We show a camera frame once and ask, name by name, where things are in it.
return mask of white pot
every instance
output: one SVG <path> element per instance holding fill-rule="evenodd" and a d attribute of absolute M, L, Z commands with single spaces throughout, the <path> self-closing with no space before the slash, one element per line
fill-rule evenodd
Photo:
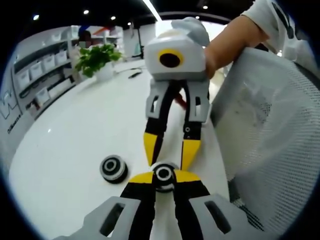
<path fill-rule="evenodd" d="M 102 67 L 99 71 L 95 73 L 96 79 L 98 81 L 109 80 L 114 76 L 113 72 L 113 64 L 112 62 L 108 62 Z"/>

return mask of ceiling light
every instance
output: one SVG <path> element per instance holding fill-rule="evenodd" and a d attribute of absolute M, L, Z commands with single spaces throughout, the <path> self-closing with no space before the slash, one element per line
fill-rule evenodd
<path fill-rule="evenodd" d="M 143 0 L 144 4 L 148 7 L 148 9 L 150 10 L 150 12 L 153 14 L 153 16 L 155 17 L 155 19 L 159 22 L 162 21 L 159 13 L 157 12 L 157 10 L 155 9 L 155 7 L 152 5 L 152 3 L 150 2 L 150 0 Z"/>

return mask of black and white roller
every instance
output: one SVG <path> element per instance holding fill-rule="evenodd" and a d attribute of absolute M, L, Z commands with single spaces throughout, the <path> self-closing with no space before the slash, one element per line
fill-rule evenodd
<path fill-rule="evenodd" d="M 152 167 L 156 176 L 155 189 L 159 193 L 169 193 L 174 189 L 174 169 L 179 169 L 173 163 L 155 163 Z"/>
<path fill-rule="evenodd" d="M 101 162 L 100 173 L 108 183 L 119 184 L 126 179 L 128 167 L 120 156 L 110 155 Z"/>

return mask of gray gripper base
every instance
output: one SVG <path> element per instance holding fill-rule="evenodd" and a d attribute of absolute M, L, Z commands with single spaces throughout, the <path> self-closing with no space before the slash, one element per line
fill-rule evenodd
<path fill-rule="evenodd" d="M 275 240 L 276 235 L 260 231 L 249 224 L 247 215 L 219 194 L 189 200 L 199 221 L 203 240 Z M 216 220 L 227 225 L 221 230 Z"/>
<path fill-rule="evenodd" d="M 210 43 L 209 34 L 201 23 L 194 17 L 173 20 L 171 23 L 174 29 L 184 29 L 188 31 L 187 36 L 201 46 L 208 46 Z"/>
<path fill-rule="evenodd" d="M 70 236 L 59 236 L 54 240 L 128 240 L 140 202 L 112 196 L 84 217 L 82 228 Z M 120 216 L 116 220 L 114 216 L 118 214 Z M 105 236 L 110 229 L 113 229 L 112 236 Z"/>
<path fill-rule="evenodd" d="M 210 109 L 210 103 L 208 99 L 209 83 L 210 81 L 207 79 L 204 81 L 186 81 L 190 96 L 190 112 L 187 119 L 189 122 L 206 122 Z M 161 105 L 169 84 L 169 81 L 155 81 L 153 79 L 151 80 L 150 94 L 146 100 L 145 108 L 145 115 L 147 118 L 159 118 Z M 197 98 L 199 98 L 200 100 L 199 113 L 197 113 L 196 106 Z"/>

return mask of green leaves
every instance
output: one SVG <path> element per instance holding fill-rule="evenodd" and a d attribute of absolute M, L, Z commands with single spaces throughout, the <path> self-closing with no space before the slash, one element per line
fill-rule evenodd
<path fill-rule="evenodd" d="M 118 61 L 122 54 L 118 52 L 113 44 L 105 44 L 102 46 L 93 46 L 91 49 L 81 48 L 81 57 L 75 66 L 78 71 L 89 78 L 103 68 L 106 63 Z"/>

